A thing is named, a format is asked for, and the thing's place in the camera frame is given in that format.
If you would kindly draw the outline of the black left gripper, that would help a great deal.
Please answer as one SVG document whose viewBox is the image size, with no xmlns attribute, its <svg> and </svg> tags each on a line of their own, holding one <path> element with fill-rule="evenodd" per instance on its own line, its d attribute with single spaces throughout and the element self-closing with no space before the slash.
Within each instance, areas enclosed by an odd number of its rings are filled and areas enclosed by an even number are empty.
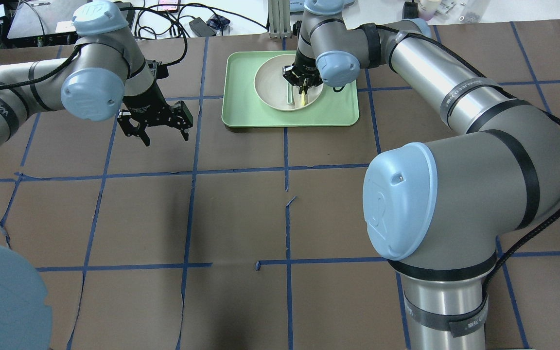
<svg viewBox="0 0 560 350">
<path fill-rule="evenodd" d="M 193 115 L 184 101 L 168 105 L 156 83 L 140 94 L 124 96 L 127 111 L 119 111 L 116 120 L 127 137 L 139 138 L 146 147 L 151 144 L 146 128 L 166 125 L 180 131 L 184 141 L 189 141 Z"/>
</svg>

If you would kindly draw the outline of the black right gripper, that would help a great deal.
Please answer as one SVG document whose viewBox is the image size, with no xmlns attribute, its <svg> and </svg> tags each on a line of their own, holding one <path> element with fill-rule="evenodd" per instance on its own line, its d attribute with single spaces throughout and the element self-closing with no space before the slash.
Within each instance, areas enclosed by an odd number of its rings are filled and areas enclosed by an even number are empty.
<svg viewBox="0 0 560 350">
<path fill-rule="evenodd" d="M 298 94 L 307 95 L 309 89 L 323 84 L 315 59 L 307 57 L 300 50 L 296 51 L 291 66 L 284 66 L 282 76 L 292 86 L 297 87 Z"/>
</svg>

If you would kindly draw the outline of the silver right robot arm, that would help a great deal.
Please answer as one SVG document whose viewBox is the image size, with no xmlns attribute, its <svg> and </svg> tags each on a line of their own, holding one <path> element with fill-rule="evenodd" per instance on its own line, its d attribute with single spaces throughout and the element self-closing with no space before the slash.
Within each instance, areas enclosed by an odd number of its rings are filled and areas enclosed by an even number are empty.
<svg viewBox="0 0 560 350">
<path fill-rule="evenodd" d="M 300 93 L 335 90 L 383 64 L 455 137 L 411 142 L 373 159 L 367 234 L 402 279 L 413 350 L 484 350 L 488 287 L 521 246 L 560 218 L 560 118 L 507 93 L 404 19 L 349 30 L 342 0 L 307 0 L 294 63 Z"/>
</svg>

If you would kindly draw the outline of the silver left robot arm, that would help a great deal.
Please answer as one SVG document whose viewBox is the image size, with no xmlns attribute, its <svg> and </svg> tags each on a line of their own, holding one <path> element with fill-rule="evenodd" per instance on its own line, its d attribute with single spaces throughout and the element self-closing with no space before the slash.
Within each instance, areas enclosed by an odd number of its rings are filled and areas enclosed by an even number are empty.
<svg viewBox="0 0 560 350">
<path fill-rule="evenodd" d="M 107 0 L 78 7 L 79 39 L 68 58 L 0 65 L 0 147 L 33 115 L 65 109 L 82 120 L 117 117 L 127 137 L 149 146 L 147 128 L 168 126 L 189 139 L 193 116 L 185 103 L 169 105 L 157 80 L 167 65 L 147 60 L 122 9 Z"/>
</svg>

